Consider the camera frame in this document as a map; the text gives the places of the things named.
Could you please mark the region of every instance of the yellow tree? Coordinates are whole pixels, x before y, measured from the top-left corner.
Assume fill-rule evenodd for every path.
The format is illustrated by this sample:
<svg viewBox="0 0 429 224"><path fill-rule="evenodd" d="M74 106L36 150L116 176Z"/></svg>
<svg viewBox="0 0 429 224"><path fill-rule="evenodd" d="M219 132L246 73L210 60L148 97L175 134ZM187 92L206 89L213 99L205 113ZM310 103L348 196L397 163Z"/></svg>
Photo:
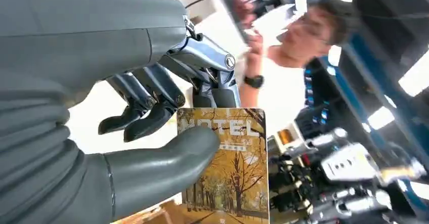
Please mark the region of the yellow tree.
<svg viewBox="0 0 429 224"><path fill-rule="evenodd" d="M181 132L189 127L204 125L216 131L221 149L210 167L201 176L201 192L206 205L214 206L219 194L233 210L236 200L237 216L242 215L243 194L266 181L266 143L264 113L259 109L186 109L178 112Z"/></svg>
<svg viewBox="0 0 429 224"><path fill-rule="evenodd" d="M268 185L267 181L259 181L251 189L245 192L243 199L246 199L247 208L258 211L268 209Z"/></svg>

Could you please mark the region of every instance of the book cover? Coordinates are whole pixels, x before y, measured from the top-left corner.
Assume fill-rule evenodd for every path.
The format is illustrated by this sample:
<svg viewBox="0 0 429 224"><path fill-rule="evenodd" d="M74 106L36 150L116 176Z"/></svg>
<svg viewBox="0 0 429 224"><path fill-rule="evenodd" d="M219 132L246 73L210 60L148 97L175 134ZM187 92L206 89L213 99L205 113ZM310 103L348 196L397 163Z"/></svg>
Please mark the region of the book cover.
<svg viewBox="0 0 429 224"><path fill-rule="evenodd" d="M202 125L221 139L209 167L182 193L185 224L269 223L263 110L181 108L177 121L178 133Z"/></svg>

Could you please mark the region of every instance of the robotic hand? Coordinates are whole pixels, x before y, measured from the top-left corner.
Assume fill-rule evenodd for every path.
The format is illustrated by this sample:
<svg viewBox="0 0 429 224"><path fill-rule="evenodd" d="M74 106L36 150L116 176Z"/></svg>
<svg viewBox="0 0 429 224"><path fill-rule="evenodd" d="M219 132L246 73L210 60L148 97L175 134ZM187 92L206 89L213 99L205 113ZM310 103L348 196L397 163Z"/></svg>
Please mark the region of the robotic hand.
<svg viewBox="0 0 429 224"><path fill-rule="evenodd" d="M194 107L240 106L234 57L203 34L196 34L186 17L184 21L189 36L158 63L107 79L128 106L121 116L103 120L100 134L124 129L124 141L133 141L156 132L184 105L185 96L165 68L194 86Z"/></svg>
<svg viewBox="0 0 429 224"><path fill-rule="evenodd" d="M1 223L110 223L197 181L219 148L210 129L160 149L85 154L65 126L67 109L107 79L128 108L100 133L150 134L183 101L164 67L189 77L195 101L238 106L233 61L192 34L178 0L0 0L0 14Z"/></svg>

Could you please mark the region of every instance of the white robot component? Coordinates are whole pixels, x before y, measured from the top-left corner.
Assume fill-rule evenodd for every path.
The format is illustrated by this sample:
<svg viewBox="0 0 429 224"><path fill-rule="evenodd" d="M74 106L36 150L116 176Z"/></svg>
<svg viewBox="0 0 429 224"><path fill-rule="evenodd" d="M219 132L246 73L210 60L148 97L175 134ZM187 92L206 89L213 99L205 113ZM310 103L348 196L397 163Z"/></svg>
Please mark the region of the white robot component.
<svg viewBox="0 0 429 224"><path fill-rule="evenodd" d="M379 168L362 144L348 145L332 153L321 163L331 181L370 180L379 173Z"/></svg>
<svg viewBox="0 0 429 224"><path fill-rule="evenodd" d="M296 147L286 149L283 156L286 160L289 160L299 157L302 154L312 154L319 151L320 147L330 145L335 142L335 140L344 139L346 137L347 131L342 128L335 128L327 134L302 142Z"/></svg>

